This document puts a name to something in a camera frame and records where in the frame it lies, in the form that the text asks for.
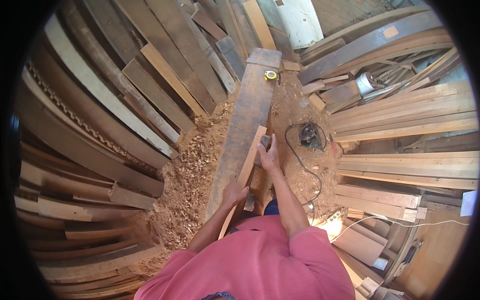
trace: man's right hand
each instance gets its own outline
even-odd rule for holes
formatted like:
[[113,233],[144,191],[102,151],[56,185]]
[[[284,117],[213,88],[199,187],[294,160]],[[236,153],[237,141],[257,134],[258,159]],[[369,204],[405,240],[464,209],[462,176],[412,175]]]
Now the man's right hand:
[[278,151],[276,148],[276,136],[275,133],[272,134],[272,145],[268,152],[265,150],[265,147],[261,144],[257,144],[257,150],[260,153],[260,161],[262,162],[262,167],[270,174],[273,175],[275,172],[281,172],[280,161],[278,159]]

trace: tape measure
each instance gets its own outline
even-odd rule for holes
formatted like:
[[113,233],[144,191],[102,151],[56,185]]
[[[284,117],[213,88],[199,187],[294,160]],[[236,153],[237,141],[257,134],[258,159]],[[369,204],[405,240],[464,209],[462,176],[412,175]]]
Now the tape measure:
[[277,79],[277,73],[275,71],[265,71],[265,80],[273,82]]

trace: sawdust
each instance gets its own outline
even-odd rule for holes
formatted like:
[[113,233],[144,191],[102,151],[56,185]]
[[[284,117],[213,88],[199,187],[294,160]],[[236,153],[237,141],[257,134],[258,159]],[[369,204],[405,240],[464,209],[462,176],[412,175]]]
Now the sawdust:
[[[336,183],[340,180],[336,167],[342,149],[336,145],[334,155],[330,143],[324,140],[321,133],[322,143],[327,143],[324,153],[318,149],[302,147],[298,138],[300,127],[292,128],[287,139],[305,167],[320,177],[321,187],[318,180],[300,166],[285,142],[285,129],[289,125],[303,124],[312,119],[323,128],[326,136],[333,132],[329,116],[324,111],[319,112],[310,104],[306,108],[300,106],[304,97],[300,88],[297,72],[282,73],[281,84],[274,92],[267,134],[277,135],[281,167],[300,202],[307,203],[319,194],[318,199],[312,203],[313,210],[304,206],[309,218],[315,218],[315,225],[326,221],[338,210],[333,199]],[[138,213],[132,218],[137,225],[134,232],[136,236],[141,237],[144,243],[164,247],[164,251],[158,255],[131,265],[132,271],[145,276],[156,275],[170,254],[176,249],[185,248],[202,226],[238,90],[239,88],[235,95],[229,95],[225,103],[217,106],[211,118],[196,120],[196,126],[187,134],[181,135],[177,143],[180,157],[162,169],[165,189],[154,204],[155,210]],[[250,191],[264,206],[272,200],[272,183],[263,169],[255,168]]]

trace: pink shirt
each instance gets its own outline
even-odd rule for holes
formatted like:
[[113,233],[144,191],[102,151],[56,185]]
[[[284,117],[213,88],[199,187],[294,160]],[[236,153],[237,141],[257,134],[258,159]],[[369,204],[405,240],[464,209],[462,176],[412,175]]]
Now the pink shirt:
[[327,233],[308,227],[288,239],[280,216],[258,216],[200,253],[172,253],[135,300],[201,300],[228,292],[236,300],[355,299]]

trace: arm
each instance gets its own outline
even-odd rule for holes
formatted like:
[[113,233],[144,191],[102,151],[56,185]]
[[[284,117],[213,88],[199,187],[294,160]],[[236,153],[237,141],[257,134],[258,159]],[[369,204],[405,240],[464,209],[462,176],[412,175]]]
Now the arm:
[[248,190],[248,186],[241,190],[235,179],[233,177],[230,178],[230,183],[223,189],[222,203],[207,222],[197,231],[187,249],[199,253],[216,241],[228,213],[235,205],[247,198]]
[[257,144],[257,149],[260,153],[262,167],[272,177],[278,201],[280,218],[287,231],[288,237],[291,238],[295,233],[310,226],[307,214],[303,210],[298,198],[288,186],[282,170],[280,169],[275,134],[272,134],[272,146],[268,152],[266,152],[265,147],[260,143]]

